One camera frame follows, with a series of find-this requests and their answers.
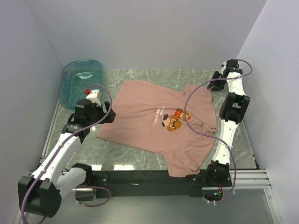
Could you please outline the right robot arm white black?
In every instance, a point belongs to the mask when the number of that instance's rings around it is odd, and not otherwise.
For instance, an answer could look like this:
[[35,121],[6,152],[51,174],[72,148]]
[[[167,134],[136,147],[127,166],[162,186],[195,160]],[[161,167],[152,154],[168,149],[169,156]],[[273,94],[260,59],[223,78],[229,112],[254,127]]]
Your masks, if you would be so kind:
[[250,97],[243,90],[242,78],[245,76],[239,62],[240,59],[225,61],[220,71],[215,71],[207,88],[221,91],[228,86],[227,96],[220,108],[221,131],[218,144],[211,163],[208,165],[205,181],[210,186],[216,186],[229,180],[231,145],[235,132],[244,118],[250,103]]

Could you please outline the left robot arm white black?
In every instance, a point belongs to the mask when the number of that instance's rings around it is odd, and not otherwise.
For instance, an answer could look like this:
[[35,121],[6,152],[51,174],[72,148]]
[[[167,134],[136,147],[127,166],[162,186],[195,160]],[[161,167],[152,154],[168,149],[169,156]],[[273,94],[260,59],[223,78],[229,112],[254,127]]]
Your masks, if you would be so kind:
[[30,176],[22,176],[18,181],[19,206],[25,224],[25,213],[43,218],[55,216],[62,199],[73,189],[91,188],[92,192],[99,189],[90,165],[75,164],[65,175],[62,171],[90,133],[91,127],[112,123],[115,116],[111,101],[106,101],[104,105],[89,99],[77,101],[75,112],[68,118],[49,156]]

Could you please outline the pink printed t shirt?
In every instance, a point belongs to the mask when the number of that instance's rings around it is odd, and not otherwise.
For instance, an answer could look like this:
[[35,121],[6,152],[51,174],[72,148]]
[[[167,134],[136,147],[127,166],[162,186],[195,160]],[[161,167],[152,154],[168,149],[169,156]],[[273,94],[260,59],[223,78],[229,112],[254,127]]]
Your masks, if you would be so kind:
[[169,175],[196,175],[217,130],[212,93],[187,84],[182,92],[146,81],[125,81],[112,109],[113,123],[97,137],[164,156]]

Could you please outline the teal plastic bin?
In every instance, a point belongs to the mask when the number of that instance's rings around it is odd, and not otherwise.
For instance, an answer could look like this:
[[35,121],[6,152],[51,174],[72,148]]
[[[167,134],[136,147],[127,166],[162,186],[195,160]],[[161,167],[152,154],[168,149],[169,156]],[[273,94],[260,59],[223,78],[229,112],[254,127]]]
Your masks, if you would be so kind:
[[102,64],[96,60],[76,61],[63,69],[59,94],[60,104],[75,109],[76,102],[86,97],[85,90],[91,84],[103,84]]

